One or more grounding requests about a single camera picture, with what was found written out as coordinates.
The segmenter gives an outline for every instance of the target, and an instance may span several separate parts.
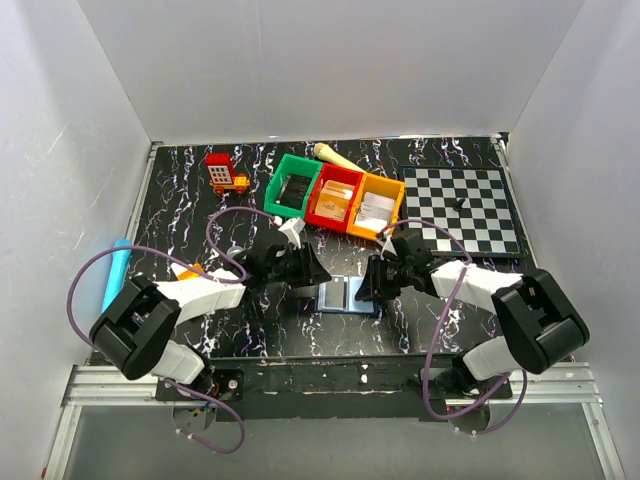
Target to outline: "white wall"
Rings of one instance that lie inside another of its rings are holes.
[[[168,143],[510,131],[583,0],[79,0]]]
[[[587,0],[511,136],[534,250],[591,329],[628,478],[640,477],[640,4]]]
[[[0,477],[39,478],[73,362],[78,267],[124,233],[149,140],[75,0],[0,2]],[[76,310],[99,313],[107,265]]]

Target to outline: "gray floor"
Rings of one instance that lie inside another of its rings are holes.
[[[510,406],[493,406],[492,416]],[[175,434],[167,407],[84,407],[65,479],[604,478],[582,408],[525,404],[471,439],[411,419],[257,420],[245,445],[213,454]],[[234,424],[205,436],[230,445]]]

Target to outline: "chessboard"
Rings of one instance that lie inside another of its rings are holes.
[[[403,218],[421,218],[447,229],[475,257],[525,256],[502,170],[409,165],[400,167],[399,176],[406,184]],[[435,255],[462,254],[443,232],[420,223],[408,225],[422,229]]]

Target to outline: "marble tabletop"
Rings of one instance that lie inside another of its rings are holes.
[[[325,141],[341,155],[370,173],[397,177],[400,165],[500,167],[495,139],[491,137],[368,139]],[[187,262],[199,262],[207,270],[222,263],[205,240],[208,215],[229,206],[262,208],[264,193],[285,153],[313,158],[313,142],[239,145],[161,146],[157,150],[148,190],[141,210],[135,242],[168,252]],[[251,179],[244,196],[226,193],[218,197],[209,186],[204,166],[207,153],[232,155],[237,173]],[[267,220],[257,215],[232,213],[220,218],[213,232],[218,245],[250,247]],[[365,239],[307,226],[308,241],[332,274],[363,275],[366,259],[376,244]],[[525,272],[533,268],[526,238],[520,243],[521,259],[478,259],[488,269]],[[130,274],[143,273],[155,280],[172,280],[169,265],[150,255],[134,252]],[[248,316],[238,308],[218,311],[191,320],[176,330],[176,341],[189,343],[209,357],[238,356],[343,356],[421,354],[434,332],[444,302],[407,287],[395,301],[375,316],[329,314],[315,310],[315,301],[295,298],[286,287],[270,285],[260,296],[266,319],[251,328]],[[469,348],[499,333],[494,315],[456,302],[440,333],[438,353]]]

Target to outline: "robotic arm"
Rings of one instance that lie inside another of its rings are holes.
[[[193,384],[205,370],[207,360],[171,340],[176,325],[236,308],[268,283],[303,287],[331,279],[311,245],[300,241],[303,227],[300,219],[288,220],[278,230],[258,232],[252,248],[236,251],[233,258],[248,272],[243,283],[203,277],[155,283],[144,276],[131,278],[93,325],[89,338],[129,380],[151,373]],[[224,269],[212,276],[239,278]]]
[[[421,230],[397,231],[382,255],[369,257],[356,300],[391,300],[402,287],[448,296],[465,264],[435,259]],[[467,266],[457,298],[495,313],[503,336],[462,352],[436,385],[469,392],[497,375],[524,369],[542,373],[589,341],[589,330],[553,277],[544,270],[499,273]]]

